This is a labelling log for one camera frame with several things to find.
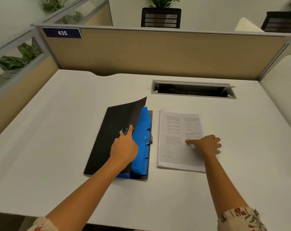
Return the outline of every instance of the white desk surface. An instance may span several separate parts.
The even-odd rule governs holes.
[[[237,99],[151,94],[152,79],[222,82]],[[143,230],[216,230],[206,175],[158,169],[159,110],[201,112],[205,134],[247,203],[272,231],[291,230],[291,128],[257,81],[58,70],[0,135],[0,212],[45,216],[81,185],[107,107],[147,96],[147,181],[116,178],[89,223]]]

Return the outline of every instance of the sleeve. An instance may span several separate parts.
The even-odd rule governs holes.
[[[38,217],[28,231],[58,231],[58,229],[46,217]]]
[[[267,231],[260,214],[252,208],[236,208],[224,212],[218,219],[218,231]]]

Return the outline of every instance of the forearm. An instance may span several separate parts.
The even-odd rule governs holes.
[[[46,217],[59,231],[81,231],[122,166],[112,157]]]
[[[248,207],[216,156],[205,154],[204,163],[217,217],[233,208]]]

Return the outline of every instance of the stack of paper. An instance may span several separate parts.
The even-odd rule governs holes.
[[[202,155],[186,139],[201,139],[204,130],[201,114],[161,110],[157,166],[205,172]]]

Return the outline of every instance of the person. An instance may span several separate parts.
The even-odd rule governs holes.
[[[266,231],[259,213],[250,208],[216,158],[222,145],[214,135],[186,140],[203,154],[206,176],[218,217],[218,231]],[[132,162],[138,146],[132,125],[114,140],[110,158],[93,176],[63,200],[46,217],[39,217],[28,231],[81,231],[115,177]]]

